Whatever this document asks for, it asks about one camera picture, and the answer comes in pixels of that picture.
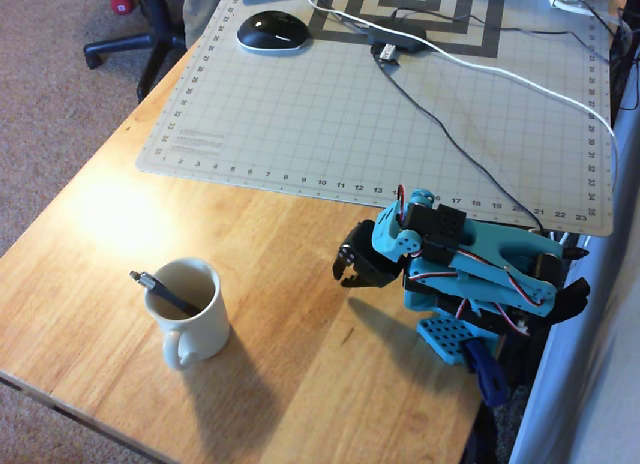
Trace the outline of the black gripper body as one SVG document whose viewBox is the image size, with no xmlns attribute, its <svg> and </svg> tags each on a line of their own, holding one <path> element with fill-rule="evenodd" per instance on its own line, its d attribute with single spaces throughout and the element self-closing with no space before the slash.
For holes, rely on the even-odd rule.
<svg viewBox="0 0 640 464">
<path fill-rule="evenodd" d="M 350 251 L 350 266 L 345 269 L 339 280 L 340 283 L 345 277 L 360 274 L 368 281 L 367 287 L 382 288 L 400 275 L 403 270 L 403 260 L 393 262 L 373 248 L 373 229 L 372 220 L 359 222 L 339 247 L 339 249 L 348 248 Z"/>
</svg>

